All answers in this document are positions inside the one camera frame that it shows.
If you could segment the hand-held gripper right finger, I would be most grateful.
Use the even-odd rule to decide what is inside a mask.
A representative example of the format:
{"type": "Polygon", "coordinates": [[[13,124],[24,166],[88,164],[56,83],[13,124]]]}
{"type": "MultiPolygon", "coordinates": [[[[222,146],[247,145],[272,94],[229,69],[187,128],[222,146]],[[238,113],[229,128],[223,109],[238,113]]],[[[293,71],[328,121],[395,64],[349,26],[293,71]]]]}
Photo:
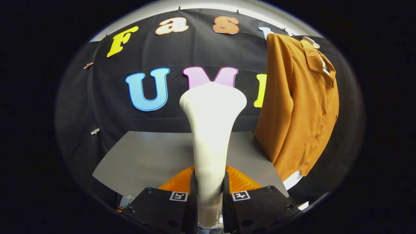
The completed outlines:
{"type": "Polygon", "coordinates": [[[223,228],[227,234],[273,234],[301,210],[275,186],[261,187],[226,166],[223,179],[223,228]]]}

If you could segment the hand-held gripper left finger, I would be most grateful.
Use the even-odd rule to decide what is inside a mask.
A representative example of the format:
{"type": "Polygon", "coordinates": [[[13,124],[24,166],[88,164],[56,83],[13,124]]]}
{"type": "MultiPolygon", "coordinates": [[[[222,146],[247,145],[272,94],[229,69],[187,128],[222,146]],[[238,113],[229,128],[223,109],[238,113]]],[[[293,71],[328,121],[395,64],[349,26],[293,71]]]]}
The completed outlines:
{"type": "Polygon", "coordinates": [[[160,188],[144,188],[122,210],[144,234],[196,234],[198,231],[196,176],[191,166],[160,188]]]}

